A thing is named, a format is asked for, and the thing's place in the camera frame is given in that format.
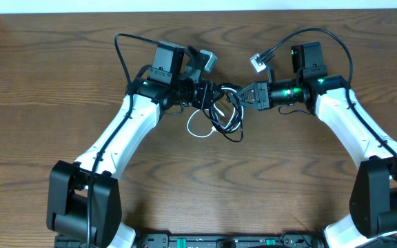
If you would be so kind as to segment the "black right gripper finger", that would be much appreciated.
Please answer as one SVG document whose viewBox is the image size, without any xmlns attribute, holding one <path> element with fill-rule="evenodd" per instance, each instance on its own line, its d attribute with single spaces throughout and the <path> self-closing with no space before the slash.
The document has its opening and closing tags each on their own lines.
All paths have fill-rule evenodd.
<svg viewBox="0 0 397 248">
<path fill-rule="evenodd" d="M 237 96 L 240 99 L 255 99 L 256 98 L 256 86 L 257 82 L 250 83 L 248 86 L 244 87 L 237 92 Z"/>
<path fill-rule="evenodd" d="M 236 106 L 246 107 L 253 110 L 258 109 L 257 98 L 251 94 L 242 94 L 234 96 L 234 103 Z"/>
</svg>

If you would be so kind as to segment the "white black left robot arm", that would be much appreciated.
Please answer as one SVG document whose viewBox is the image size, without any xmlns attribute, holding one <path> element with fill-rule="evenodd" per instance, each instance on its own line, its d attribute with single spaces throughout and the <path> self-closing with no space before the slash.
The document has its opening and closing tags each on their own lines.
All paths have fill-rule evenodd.
<svg viewBox="0 0 397 248">
<path fill-rule="evenodd" d="M 207 50 L 157 44 L 154 62 L 128 84 L 122 106 L 97 141 L 75 162 L 50 173 L 48 229 L 86 247 L 131 247 L 136 232 L 122 221 L 119 181 L 147 133 L 174 105 L 208 109 L 223 93 L 202 79 L 217 62 Z"/>
</svg>

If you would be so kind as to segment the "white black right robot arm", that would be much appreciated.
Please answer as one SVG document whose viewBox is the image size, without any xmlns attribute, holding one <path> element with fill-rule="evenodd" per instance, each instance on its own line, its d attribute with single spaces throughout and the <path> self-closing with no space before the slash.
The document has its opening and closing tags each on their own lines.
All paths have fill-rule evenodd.
<svg viewBox="0 0 397 248">
<path fill-rule="evenodd" d="M 293 79 L 269 79 L 243 88 L 232 101 L 255 110 L 303 103 L 335 133 L 351 156 L 357 176 L 349 214 L 330 224 L 312 247 L 388 246 L 397 233 L 397 142 L 362 108 L 341 75 L 328 75 L 320 43 L 291 48 Z"/>
</svg>

